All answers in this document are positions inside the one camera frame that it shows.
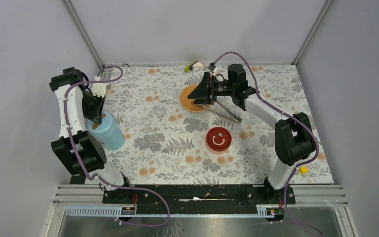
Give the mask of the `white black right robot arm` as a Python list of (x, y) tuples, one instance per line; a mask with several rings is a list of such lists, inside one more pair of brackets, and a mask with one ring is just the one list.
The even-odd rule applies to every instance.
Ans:
[(316, 139), (311, 131), (309, 118), (304, 113), (286, 115), (273, 105), (258, 97), (255, 88), (249, 86), (246, 71), (241, 64), (227, 68), (227, 79), (217, 80), (215, 65), (210, 64), (200, 83), (188, 95), (196, 105), (213, 105), (219, 96), (229, 96), (240, 109), (249, 112), (274, 130), (277, 162), (266, 178), (264, 199), (276, 203), (283, 197), (282, 188), (292, 175), (295, 165), (310, 156), (317, 149)]

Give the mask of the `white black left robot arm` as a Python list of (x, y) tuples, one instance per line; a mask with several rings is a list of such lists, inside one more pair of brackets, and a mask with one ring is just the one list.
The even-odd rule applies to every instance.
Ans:
[(103, 110), (107, 85), (100, 74), (89, 80), (74, 67), (51, 78), (51, 91), (56, 95), (60, 111), (59, 138), (51, 148), (71, 175), (99, 182), (105, 190), (114, 191), (122, 203), (133, 198), (122, 172), (107, 165), (105, 151), (116, 151), (125, 137), (112, 114)]

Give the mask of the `light blue lid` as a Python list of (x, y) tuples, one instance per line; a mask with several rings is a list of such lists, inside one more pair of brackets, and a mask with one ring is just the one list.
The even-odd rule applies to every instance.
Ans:
[(100, 124), (90, 119), (87, 121), (87, 130), (97, 139), (106, 139), (114, 132), (114, 122), (112, 114), (104, 112)]

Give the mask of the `dark red lid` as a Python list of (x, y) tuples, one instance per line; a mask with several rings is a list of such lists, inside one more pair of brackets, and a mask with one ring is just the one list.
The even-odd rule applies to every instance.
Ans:
[(206, 134), (205, 144), (210, 152), (223, 154), (232, 144), (231, 133), (224, 127), (213, 127)]

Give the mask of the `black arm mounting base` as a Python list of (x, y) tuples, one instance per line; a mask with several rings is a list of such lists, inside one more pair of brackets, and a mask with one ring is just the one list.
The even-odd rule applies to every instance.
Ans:
[(296, 199), (291, 187), (273, 191), (270, 185), (135, 185), (105, 190), (103, 203), (129, 204), (137, 214), (243, 215), (265, 206), (280, 210)]

